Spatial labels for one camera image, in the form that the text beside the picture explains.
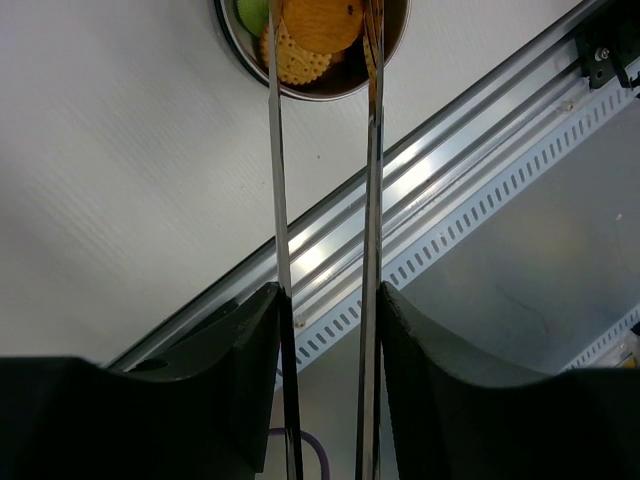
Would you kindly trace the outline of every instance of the white table surface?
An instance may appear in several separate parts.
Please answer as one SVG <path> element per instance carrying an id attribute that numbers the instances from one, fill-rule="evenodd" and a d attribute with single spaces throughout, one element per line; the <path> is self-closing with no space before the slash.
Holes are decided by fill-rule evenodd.
<path id="1" fill-rule="evenodd" d="M 386 145 L 577 3 L 413 0 Z M 365 97 L 283 100 L 291 220 L 364 166 Z M 206 0 L 0 2 L 0 353 L 120 353 L 273 234 L 269 162 Z"/>

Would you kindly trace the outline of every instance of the food in bowl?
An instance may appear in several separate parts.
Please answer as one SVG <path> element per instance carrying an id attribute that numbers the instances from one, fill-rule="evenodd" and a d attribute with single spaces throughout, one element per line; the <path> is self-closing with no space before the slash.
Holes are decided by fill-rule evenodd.
<path id="1" fill-rule="evenodd" d="M 240 22 L 256 37 L 256 57 L 266 72 L 268 0 L 236 0 L 236 5 Z M 283 84 L 304 91 L 307 86 L 329 85 L 336 77 L 353 78 L 354 72 L 367 76 L 362 0 L 284 0 L 276 43 L 278 77 Z"/>

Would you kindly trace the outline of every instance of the purple cable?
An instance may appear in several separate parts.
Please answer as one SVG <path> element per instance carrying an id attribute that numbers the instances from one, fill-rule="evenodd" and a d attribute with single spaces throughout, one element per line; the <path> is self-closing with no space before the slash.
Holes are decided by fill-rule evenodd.
<path id="1" fill-rule="evenodd" d="M 272 428 L 269 430 L 269 436 L 274 435 L 284 435 L 284 428 Z M 307 433 L 303 430 L 300 430 L 300 437 L 302 440 L 307 442 L 313 451 L 316 452 L 318 456 L 318 461 L 320 462 L 320 480 L 331 480 L 331 472 L 329 471 L 329 457 L 327 456 L 327 452 L 324 450 L 324 447 L 320 443 L 316 437 Z"/>

